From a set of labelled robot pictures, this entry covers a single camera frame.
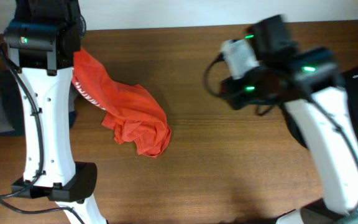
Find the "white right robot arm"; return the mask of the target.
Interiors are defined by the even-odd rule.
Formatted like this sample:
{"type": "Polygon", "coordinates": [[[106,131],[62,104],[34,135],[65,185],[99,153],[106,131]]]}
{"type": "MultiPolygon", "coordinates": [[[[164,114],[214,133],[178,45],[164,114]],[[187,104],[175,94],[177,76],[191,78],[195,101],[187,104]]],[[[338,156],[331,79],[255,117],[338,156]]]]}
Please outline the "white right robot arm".
{"type": "Polygon", "coordinates": [[[358,223],[358,138],[349,95],[328,49],[258,61],[245,42],[222,47],[231,77],[220,97],[234,109],[282,105],[310,151],[324,195],[274,223],[358,223]]]}

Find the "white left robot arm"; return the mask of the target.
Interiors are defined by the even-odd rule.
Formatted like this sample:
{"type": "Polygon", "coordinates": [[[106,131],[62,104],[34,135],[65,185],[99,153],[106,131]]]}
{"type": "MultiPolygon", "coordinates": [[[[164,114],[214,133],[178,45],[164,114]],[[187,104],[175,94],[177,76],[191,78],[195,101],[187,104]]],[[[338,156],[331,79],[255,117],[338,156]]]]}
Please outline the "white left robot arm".
{"type": "Polygon", "coordinates": [[[16,3],[0,52],[21,94],[26,162],[10,197],[45,197],[71,223],[105,223],[94,197],[97,167],[74,161],[70,147],[68,99],[85,32],[78,1],[16,3]]]}

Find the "orange t-shirt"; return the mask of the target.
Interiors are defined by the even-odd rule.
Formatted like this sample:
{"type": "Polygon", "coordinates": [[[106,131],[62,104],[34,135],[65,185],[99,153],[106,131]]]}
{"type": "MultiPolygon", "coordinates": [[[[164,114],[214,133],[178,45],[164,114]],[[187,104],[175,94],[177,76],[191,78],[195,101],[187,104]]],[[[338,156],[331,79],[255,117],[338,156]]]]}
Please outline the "orange t-shirt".
{"type": "Polygon", "coordinates": [[[148,157],[158,157],[168,147],[172,130],[155,98],[139,84],[114,81],[85,49],[74,53],[72,84],[83,98],[106,112],[102,125],[114,131],[118,144],[134,142],[137,153],[148,157]]]}

